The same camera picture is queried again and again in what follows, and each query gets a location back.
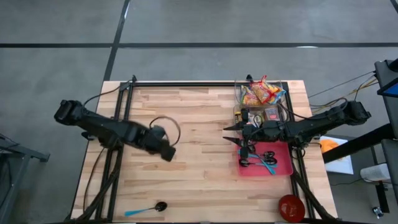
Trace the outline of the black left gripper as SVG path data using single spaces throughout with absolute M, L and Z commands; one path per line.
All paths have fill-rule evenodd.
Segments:
M 164 139 L 166 132 L 163 127 L 155 125 L 152 128 L 148 128 L 142 124 L 134 123 L 134 128 L 136 133 L 133 146 L 135 148 L 150 153 L 160 153 L 161 158 L 167 162 L 173 159 L 176 149 L 170 146 L 168 140 Z

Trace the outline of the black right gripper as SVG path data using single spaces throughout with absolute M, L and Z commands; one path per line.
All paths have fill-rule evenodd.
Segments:
M 240 112 L 234 114 L 235 124 L 224 128 L 225 131 L 239 131 L 249 122 L 249 110 L 241 109 Z M 248 140 L 255 142 L 276 142 L 287 141 L 286 128 L 289 121 L 265 121 L 260 128 L 252 128 L 248 134 Z M 248 144 L 245 140 L 232 137 L 224 137 L 240 147 L 239 155 L 241 159 L 247 159 L 249 155 Z

